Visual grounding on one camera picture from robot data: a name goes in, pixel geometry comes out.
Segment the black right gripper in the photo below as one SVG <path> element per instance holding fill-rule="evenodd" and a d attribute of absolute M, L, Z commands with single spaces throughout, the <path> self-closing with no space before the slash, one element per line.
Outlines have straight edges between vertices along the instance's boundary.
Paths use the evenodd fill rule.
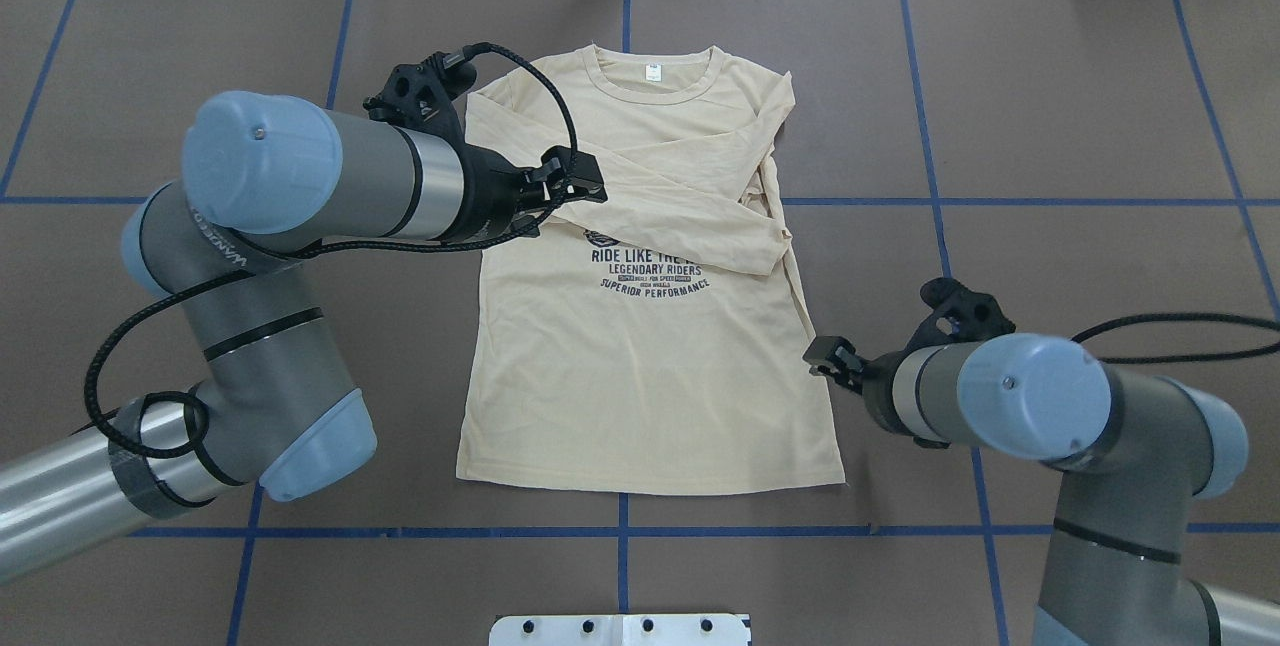
<path fill-rule="evenodd" d="M 812 374 L 823 374 L 836 386 L 861 397 L 867 413 L 884 432 L 913 436 L 893 400 L 893 377 L 905 358 L 904 351 L 893 351 L 864 359 L 845 336 L 815 336 L 803 354 Z"/>

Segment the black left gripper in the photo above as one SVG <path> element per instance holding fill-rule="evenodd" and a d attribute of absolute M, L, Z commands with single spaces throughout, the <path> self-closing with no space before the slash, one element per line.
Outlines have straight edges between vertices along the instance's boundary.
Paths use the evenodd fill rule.
<path fill-rule="evenodd" d="M 561 203 L 608 200 L 598 160 L 576 150 L 547 150 L 539 168 L 515 168 L 492 148 L 463 148 L 463 203 L 456 219 L 457 244 L 503 235 L 539 235 Z"/>

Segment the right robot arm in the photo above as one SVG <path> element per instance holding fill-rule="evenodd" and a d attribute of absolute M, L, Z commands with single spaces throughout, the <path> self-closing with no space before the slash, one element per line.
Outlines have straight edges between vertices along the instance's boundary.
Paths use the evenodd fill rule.
<path fill-rule="evenodd" d="M 1012 333 L 865 359 L 818 336 L 812 374 L 922 446 L 987 446 L 1060 473 L 1036 645 L 1275 645 L 1277 604 L 1183 573 L 1190 504 L 1234 486 L 1251 450 L 1220 397 Z"/>

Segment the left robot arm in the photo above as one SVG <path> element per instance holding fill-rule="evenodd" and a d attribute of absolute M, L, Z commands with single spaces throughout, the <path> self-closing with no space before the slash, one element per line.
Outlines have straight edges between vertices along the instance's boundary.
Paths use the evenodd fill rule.
<path fill-rule="evenodd" d="M 315 494 L 378 446 L 303 264 L 340 249 L 486 249 L 559 203 L 607 200 L 576 137 L 517 168 L 467 145 L 447 95 L 374 96 L 367 116 L 229 91 L 200 107 L 182 175 L 122 233 L 155 303 L 92 356 L 84 429 L 3 468 L 3 581 L 256 484 Z M 105 359 L 143 319 L 179 307 L 210 376 L 104 412 Z"/>

